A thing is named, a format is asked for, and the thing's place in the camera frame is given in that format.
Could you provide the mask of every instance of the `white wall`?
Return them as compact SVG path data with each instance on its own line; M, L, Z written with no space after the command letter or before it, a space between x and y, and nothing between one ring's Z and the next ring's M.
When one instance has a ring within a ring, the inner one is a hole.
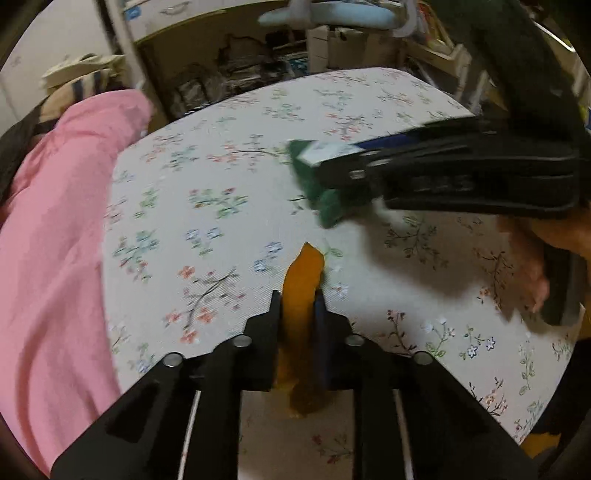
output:
M46 97L41 75L47 69L87 53L111 54L95 0L53 0L27 28L0 72L18 119Z
M12 106L8 102L2 83L0 83L0 135L13 126L17 122L17 116L12 110Z

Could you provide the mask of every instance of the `metal screw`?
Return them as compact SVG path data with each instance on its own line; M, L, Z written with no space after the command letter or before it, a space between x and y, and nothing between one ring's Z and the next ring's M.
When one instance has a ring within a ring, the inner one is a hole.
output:
M248 335L238 335L237 337L234 337L232 343L235 347L244 348L252 343L252 338L250 338Z
M345 343L349 346L362 346L365 343L365 338L361 335L349 335L345 339Z
M433 356L421 350L413 355L413 360L417 365L429 365L433 363Z
M183 356L180 353L167 353L162 359L162 363L167 367L177 367L183 363Z

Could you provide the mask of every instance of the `table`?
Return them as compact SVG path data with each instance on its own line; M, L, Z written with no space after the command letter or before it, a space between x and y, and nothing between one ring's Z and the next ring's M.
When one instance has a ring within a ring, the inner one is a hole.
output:
M324 253L329 309L388 350L430 351L522 441L556 389L578 326L549 327L516 309L514 266L494 218L376 202L322 229L286 156L291 139L354 142L465 115L397 70L330 72L225 100L124 151L103 250L121 388L169 351L201 355L239 333L266 311L308 241ZM346 478L351 396L296 420L278 395L245 395L241 478Z

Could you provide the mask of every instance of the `orange sponge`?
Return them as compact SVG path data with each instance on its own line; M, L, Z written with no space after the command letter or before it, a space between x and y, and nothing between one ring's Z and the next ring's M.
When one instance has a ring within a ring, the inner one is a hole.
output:
M281 340L275 386L290 393L290 409L297 416L319 410L330 395L316 381L311 330L314 295L320 286L324 256L306 243L290 265L283 282Z

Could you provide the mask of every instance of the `orange object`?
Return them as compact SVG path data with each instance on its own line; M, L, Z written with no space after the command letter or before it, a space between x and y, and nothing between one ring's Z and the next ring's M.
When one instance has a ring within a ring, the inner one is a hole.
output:
M560 435L551 435L549 433L533 434L530 433L521 443L521 449L533 458L544 450L558 446Z
M314 295L324 256L306 243L283 282L282 323L275 386L289 390L290 409L305 416L324 407L330 395L320 388L313 368L311 329Z

